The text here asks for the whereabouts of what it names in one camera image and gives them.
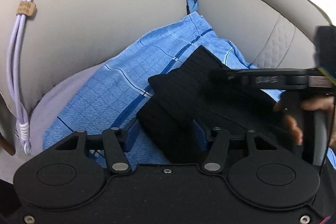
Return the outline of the person's right hand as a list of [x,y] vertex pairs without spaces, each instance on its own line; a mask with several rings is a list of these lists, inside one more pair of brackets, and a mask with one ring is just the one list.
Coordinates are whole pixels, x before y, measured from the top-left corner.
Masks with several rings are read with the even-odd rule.
[[319,95],[308,100],[302,101],[300,103],[300,109],[303,115],[303,122],[300,126],[297,118],[299,117],[297,114],[291,114],[290,107],[285,104],[284,100],[278,101],[274,106],[274,111],[284,111],[285,108],[288,111],[285,114],[284,124],[285,128],[291,134],[291,137],[295,144],[302,145],[303,137],[306,133],[306,126],[304,122],[304,118],[308,118],[308,114],[315,113],[316,111],[321,111],[323,116],[323,121],[326,122],[327,129],[331,129],[329,147],[335,148],[335,121],[333,118],[335,116],[334,113],[334,98],[332,96],[327,95]]

